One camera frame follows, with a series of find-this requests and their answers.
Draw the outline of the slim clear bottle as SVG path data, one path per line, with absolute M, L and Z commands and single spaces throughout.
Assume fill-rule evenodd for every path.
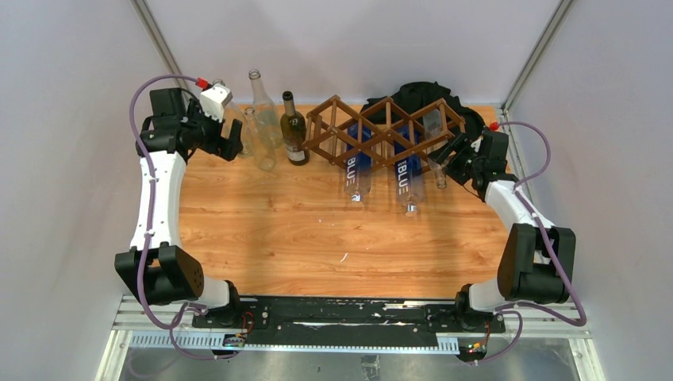
M 257 117 L 252 106 L 244 109 L 244 115 L 251 131 L 251 146 L 256 166 L 262 171 L 272 171 L 276 165 L 276 159 L 268 127 Z

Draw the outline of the clear glass bottle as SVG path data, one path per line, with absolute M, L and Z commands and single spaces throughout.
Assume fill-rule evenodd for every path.
M 260 124 L 263 125 L 272 146 L 280 148 L 283 146 L 284 140 L 279 125 L 277 106 L 266 92 L 261 79 L 261 73 L 258 69 L 251 69 L 248 72 L 248 78 L 251 83 L 253 107 L 256 117 Z

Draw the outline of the dark green wine bottle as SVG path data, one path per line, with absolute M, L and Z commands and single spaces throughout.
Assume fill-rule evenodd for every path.
M 282 94 L 284 113 L 280 118 L 280 127 L 287 158 L 295 166 L 302 166 L 309 162 L 309 150 L 302 148 L 306 138 L 306 119 L 296 110 L 293 93 L 285 90 Z

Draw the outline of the blue label clear bottle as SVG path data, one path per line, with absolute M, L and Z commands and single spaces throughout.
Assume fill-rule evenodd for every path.
M 371 157 L 359 152 L 345 161 L 344 192 L 354 206 L 364 206 L 364 201 L 371 191 Z

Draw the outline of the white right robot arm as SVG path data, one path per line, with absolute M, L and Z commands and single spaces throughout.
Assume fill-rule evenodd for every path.
M 506 134 L 487 130 L 475 141 L 460 133 L 428 155 L 459 185 L 470 182 L 509 231 L 496 277 L 456 294 L 453 320 L 463 331 L 516 305 L 550 313 L 549 305 L 577 298 L 576 235 L 544 217 L 521 191 L 522 180 L 507 170 L 508 147 Z

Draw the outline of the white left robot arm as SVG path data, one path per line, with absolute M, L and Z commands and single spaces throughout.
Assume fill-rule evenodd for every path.
M 116 255 L 114 267 L 145 307 L 189 302 L 225 328 L 237 326 L 243 306 L 230 281 L 205 275 L 184 249 L 179 234 L 179 201 L 188 160 L 198 150 L 231 161 L 241 152 L 242 122 L 233 120 L 223 137 L 229 88 L 205 85 L 199 95 L 173 87 L 150 92 L 152 115 L 139 132 L 141 196 L 137 227 L 129 250 Z

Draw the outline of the brown wooden wine rack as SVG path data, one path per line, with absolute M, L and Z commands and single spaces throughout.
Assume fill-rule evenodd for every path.
M 386 124 L 377 127 L 368 117 L 379 110 L 386 111 Z M 427 138 L 421 119 L 433 111 L 440 113 L 440 132 Z M 306 127 L 303 148 L 342 169 L 347 159 L 363 152 L 371 157 L 372 171 L 392 169 L 396 161 L 416 154 L 427 172 L 430 150 L 454 137 L 454 129 L 466 131 L 465 120 L 442 98 L 409 115 L 391 97 L 361 113 L 336 94 L 307 113 Z

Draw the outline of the black cloth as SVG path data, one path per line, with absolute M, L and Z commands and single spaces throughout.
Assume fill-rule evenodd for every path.
M 368 98 L 360 112 L 362 113 L 370 109 L 385 97 Z M 397 106 L 409 115 L 441 98 L 444 99 L 448 106 L 465 120 L 465 132 L 470 141 L 478 139 L 486 127 L 486 122 L 477 111 L 464 106 L 459 96 L 453 94 L 451 89 L 440 85 L 438 82 L 420 81 L 406 83 L 397 92 L 390 95 L 390 97 Z M 377 127 L 385 125 L 386 111 L 379 110 L 370 115 L 368 120 L 372 124 L 377 125 Z

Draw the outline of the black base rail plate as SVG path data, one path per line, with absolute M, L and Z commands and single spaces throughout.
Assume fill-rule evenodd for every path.
M 336 348 L 429 348 L 437 334 L 483 339 L 504 333 L 489 313 L 469 312 L 451 299 L 245 295 L 237 308 L 194 317 L 199 329 L 243 329 L 248 344 Z

